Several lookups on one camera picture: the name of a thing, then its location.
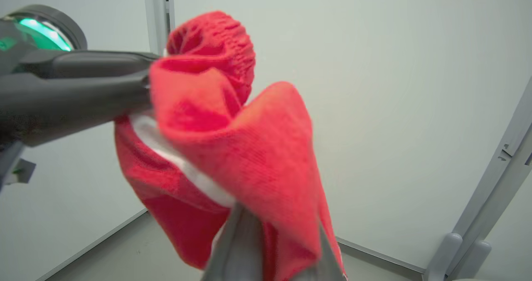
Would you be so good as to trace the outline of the left gripper, green band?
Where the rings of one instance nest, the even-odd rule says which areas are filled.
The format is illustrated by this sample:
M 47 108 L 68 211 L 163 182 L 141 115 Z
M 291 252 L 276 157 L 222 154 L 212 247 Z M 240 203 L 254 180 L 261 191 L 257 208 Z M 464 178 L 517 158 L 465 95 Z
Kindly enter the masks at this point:
M 0 146 L 35 147 L 150 107 L 149 52 L 95 51 L 46 5 L 0 17 Z M 19 65 L 19 72 L 12 74 Z

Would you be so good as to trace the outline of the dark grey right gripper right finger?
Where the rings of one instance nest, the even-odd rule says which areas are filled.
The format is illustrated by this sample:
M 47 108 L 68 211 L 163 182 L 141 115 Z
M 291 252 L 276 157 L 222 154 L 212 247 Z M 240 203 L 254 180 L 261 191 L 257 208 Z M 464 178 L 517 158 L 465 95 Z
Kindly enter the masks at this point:
M 327 234 L 320 224 L 321 257 L 312 266 L 297 273 L 291 281 L 346 281 Z

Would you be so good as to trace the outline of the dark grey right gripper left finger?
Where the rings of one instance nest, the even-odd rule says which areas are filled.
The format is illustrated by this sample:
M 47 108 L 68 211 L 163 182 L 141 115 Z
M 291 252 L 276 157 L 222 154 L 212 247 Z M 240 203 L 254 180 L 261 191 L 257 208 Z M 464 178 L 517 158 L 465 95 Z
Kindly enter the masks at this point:
M 260 220 L 234 205 L 202 275 L 202 281 L 264 281 Z

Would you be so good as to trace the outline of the red and white jersey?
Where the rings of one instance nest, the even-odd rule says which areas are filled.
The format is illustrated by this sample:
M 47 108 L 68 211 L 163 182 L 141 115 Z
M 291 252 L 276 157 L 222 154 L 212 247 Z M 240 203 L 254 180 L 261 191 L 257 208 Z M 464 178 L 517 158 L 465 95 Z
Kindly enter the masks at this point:
M 251 103 L 255 51 L 245 27 L 214 11 L 173 30 L 150 68 L 151 109 L 118 118 L 122 173 L 179 258 L 205 269 L 239 204 L 264 229 L 264 281 L 289 281 L 323 257 L 327 236 L 348 281 L 313 149 L 311 118 L 290 83 Z

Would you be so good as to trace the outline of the grey partition post, rounded feet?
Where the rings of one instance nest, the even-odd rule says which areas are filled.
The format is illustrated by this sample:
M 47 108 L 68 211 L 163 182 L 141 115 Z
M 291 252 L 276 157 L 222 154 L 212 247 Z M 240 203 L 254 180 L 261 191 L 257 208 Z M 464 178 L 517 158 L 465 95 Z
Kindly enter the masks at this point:
M 532 77 L 477 188 L 429 262 L 422 281 L 479 281 L 492 252 L 487 241 L 504 211 L 532 173 Z

